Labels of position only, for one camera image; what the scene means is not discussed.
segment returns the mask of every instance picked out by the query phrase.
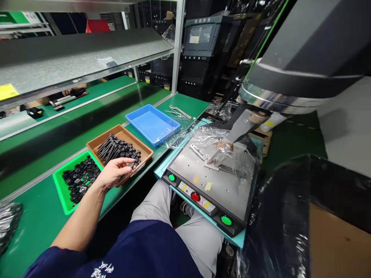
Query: person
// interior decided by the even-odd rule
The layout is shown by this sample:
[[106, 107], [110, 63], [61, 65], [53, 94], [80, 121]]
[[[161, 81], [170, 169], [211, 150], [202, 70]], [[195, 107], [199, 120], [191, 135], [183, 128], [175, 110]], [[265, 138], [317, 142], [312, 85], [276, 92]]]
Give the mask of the person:
[[128, 166], [133, 161], [108, 162], [52, 245], [24, 277], [208, 278], [216, 274], [222, 233], [188, 205], [182, 207], [191, 219], [174, 230], [169, 219], [172, 190], [162, 180], [134, 210], [130, 224], [106, 256], [87, 262], [84, 250], [94, 235], [106, 192], [122, 175], [135, 170]]

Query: yellow label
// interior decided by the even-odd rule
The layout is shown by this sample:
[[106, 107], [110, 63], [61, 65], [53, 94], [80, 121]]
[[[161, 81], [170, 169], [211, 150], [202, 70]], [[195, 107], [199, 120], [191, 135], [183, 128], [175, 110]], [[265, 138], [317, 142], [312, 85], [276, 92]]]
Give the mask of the yellow label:
[[213, 185], [213, 183], [208, 182], [208, 183], [206, 184], [206, 186], [205, 186], [205, 191], [210, 191], [212, 185]]
[[11, 84], [0, 86], [0, 100], [12, 98], [17, 96], [18, 93]]
[[272, 123], [272, 122], [265, 122], [265, 124], [266, 124], [267, 126], [274, 126], [274, 123]]

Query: red button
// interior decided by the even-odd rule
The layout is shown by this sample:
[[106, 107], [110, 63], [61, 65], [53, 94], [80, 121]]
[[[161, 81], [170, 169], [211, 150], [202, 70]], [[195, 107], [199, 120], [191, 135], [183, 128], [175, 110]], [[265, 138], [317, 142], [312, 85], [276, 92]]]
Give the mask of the red button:
[[191, 193], [191, 198], [196, 202], [200, 200], [200, 196], [196, 192]]

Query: wrench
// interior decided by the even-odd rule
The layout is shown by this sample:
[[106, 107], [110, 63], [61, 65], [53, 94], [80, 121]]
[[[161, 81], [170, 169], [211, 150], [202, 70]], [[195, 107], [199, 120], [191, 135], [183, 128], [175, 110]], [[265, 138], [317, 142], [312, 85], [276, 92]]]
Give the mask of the wrench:
[[192, 119], [192, 117], [190, 116], [190, 115], [188, 115], [188, 114], [186, 114], [186, 113], [184, 113], [182, 110], [180, 110], [178, 107], [174, 107], [174, 106], [169, 106], [170, 107], [170, 109], [176, 109], [176, 110], [178, 110], [180, 113], [182, 113], [182, 115], [183, 116], [185, 116], [188, 120], [190, 120], [190, 119]]

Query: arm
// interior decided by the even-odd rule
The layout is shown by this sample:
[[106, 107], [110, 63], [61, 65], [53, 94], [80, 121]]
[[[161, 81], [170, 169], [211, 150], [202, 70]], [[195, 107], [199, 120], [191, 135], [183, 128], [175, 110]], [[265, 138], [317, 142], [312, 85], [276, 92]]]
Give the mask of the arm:
[[134, 171], [127, 166], [131, 162], [134, 162], [134, 159], [117, 158], [108, 162], [51, 247], [57, 246], [75, 251], [83, 251], [87, 247], [97, 227], [107, 190], [113, 187], [122, 175]]

